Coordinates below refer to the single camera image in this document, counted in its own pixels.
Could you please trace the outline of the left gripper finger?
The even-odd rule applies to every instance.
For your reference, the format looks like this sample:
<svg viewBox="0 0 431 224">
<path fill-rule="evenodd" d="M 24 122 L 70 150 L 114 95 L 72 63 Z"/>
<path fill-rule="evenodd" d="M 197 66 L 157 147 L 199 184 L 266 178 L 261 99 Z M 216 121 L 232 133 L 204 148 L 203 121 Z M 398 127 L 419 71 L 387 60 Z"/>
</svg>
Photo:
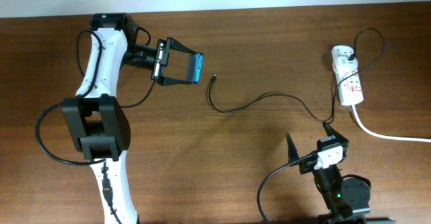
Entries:
<svg viewBox="0 0 431 224">
<path fill-rule="evenodd" d="M 175 79 L 171 77 L 160 77 L 157 81 L 158 85 L 161 86 L 171 86 L 171 85 L 190 85 L 191 82 L 181 80 L 181 79 Z"/>
<path fill-rule="evenodd" d="M 187 48 L 185 45 L 180 43 L 175 38 L 167 37 L 167 44 L 166 45 L 169 49 L 172 49 L 172 50 L 177 50 L 177 51 L 185 52 L 188 54 L 197 54 L 196 51 L 194 51 L 190 48 Z"/>
</svg>

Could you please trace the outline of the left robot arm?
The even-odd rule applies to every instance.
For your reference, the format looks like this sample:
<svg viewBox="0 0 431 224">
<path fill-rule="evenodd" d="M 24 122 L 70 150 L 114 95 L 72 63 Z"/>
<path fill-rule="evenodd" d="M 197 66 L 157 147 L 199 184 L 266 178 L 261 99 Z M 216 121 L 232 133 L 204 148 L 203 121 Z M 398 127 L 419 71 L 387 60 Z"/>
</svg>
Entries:
<svg viewBox="0 0 431 224">
<path fill-rule="evenodd" d="M 92 49 L 75 98 L 63 102 L 73 144 L 98 182 L 105 223 L 138 223 L 127 178 L 129 121 L 117 100 L 123 65 L 148 69 L 155 84 L 199 82 L 203 54 L 174 38 L 156 47 L 137 43 L 138 26 L 127 13 L 97 13 L 90 22 Z"/>
</svg>

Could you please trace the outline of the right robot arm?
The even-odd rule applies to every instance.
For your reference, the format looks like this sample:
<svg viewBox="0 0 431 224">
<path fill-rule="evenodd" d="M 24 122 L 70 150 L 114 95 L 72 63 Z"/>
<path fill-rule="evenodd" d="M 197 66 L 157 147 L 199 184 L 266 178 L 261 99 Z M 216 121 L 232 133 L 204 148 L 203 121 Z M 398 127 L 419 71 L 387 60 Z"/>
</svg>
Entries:
<svg viewBox="0 0 431 224">
<path fill-rule="evenodd" d="M 319 223 L 366 223 L 370 213 L 370 180 L 355 174 L 342 175 L 337 167 L 347 157 L 349 140 L 324 122 L 327 136 L 317 141 L 317 149 L 303 157 L 298 155 L 290 135 L 288 166 L 297 165 L 299 172 L 311 173 L 322 195 L 328 213 L 319 215 Z"/>
</svg>

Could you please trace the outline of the blue screen smartphone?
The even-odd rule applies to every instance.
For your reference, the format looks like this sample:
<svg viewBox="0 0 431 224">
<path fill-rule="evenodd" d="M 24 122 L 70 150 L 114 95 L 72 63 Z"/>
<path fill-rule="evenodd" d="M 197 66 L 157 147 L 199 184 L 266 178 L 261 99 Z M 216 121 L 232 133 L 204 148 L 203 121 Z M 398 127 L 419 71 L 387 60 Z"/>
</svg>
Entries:
<svg viewBox="0 0 431 224">
<path fill-rule="evenodd" d="M 203 54 L 198 52 L 188 57 L 188 68 L 186 81 L 197 84 L 200 80 L 201 68 L 203 64 Z"/>
</svg>

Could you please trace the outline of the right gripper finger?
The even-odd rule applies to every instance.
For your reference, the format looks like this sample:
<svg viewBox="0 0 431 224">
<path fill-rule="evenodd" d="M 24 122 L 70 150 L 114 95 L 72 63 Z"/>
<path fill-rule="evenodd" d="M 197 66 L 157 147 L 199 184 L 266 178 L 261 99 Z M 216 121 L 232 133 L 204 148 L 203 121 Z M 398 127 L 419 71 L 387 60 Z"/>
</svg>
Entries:
<svg viewBox="0 0 431 224">
<path fill-rule="evenodd" d="M 337 140 L 339 140 L 340 143 L 347 143 L 348 142 L 348 139 L 345 138 L 343 135 L 341 135 L 336 130 L 334 130 L 328 122 L 323 123 L 323 128 L 325 129 L 325 132 L 327 133 L 328 137 L 334 136 Z"/>
<path fill-rule="evenodd" d="M 288 164 L 289 166 L 294 166 L 299 159 L 299 155 L 297 148 L 289 133 L 286 134 L 286 141 L 288 145 Z"/>
</svg>

